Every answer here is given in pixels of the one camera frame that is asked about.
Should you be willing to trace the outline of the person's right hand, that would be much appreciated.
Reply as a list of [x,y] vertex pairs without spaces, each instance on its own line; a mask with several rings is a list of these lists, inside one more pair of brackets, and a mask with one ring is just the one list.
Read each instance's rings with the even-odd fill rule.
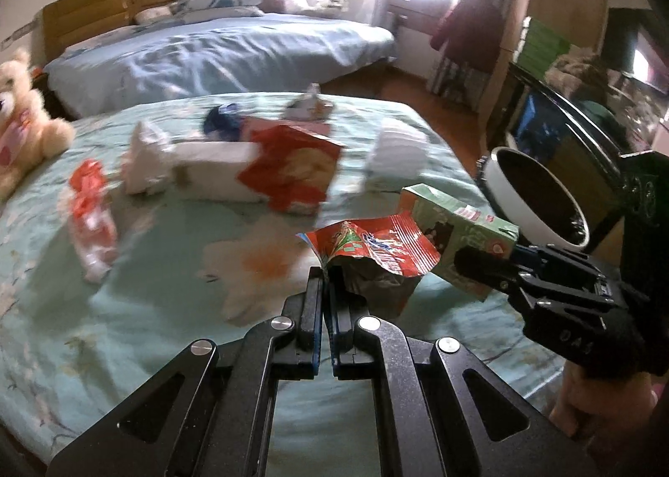
[[565,362],[549,421],[572,439],[611,444],[644,432],[658,401],[648,373],[622,381],[602,381],[589,378],[582,367]]

